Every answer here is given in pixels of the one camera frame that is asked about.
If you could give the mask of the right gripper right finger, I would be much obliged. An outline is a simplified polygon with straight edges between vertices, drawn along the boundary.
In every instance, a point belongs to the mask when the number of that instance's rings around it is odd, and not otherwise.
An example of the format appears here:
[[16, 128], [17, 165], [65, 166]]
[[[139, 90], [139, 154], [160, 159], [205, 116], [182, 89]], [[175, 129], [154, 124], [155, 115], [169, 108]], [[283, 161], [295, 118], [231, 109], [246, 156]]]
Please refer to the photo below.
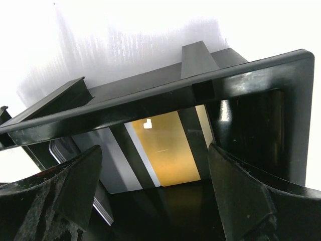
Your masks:
[[320, 240], [320, 191], [245, 163], [215, 144], [209, 168], [226, 240]]

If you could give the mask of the black plastic card box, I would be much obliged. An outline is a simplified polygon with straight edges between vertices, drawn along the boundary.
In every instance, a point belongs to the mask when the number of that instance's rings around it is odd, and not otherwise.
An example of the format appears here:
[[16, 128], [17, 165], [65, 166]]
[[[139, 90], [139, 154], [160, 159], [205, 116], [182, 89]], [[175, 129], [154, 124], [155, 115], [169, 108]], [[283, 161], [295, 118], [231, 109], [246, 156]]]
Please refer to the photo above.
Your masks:
[[42, 172], [101, 147], [80, 240], [226, 240], [211, 173], [156, 186], [125, 123], [204, 105], [210, 144], [306, 187], [313, 74], [304, 49], [248, 62], [200, 41], [182, 48], [180, 63], [92, 89], [80, 77], [16, 117], [2, 107], [1, 150], [23, 148]]

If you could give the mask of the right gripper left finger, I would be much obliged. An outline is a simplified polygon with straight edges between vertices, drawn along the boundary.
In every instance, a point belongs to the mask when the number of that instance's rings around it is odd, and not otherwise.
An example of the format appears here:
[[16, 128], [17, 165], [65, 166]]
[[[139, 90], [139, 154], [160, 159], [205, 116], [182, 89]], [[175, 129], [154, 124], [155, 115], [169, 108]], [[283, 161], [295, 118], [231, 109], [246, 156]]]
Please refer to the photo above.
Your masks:
[[80, 240], [99, 181], [95, 145], [70, 161], [1, 185], [1, 240]]

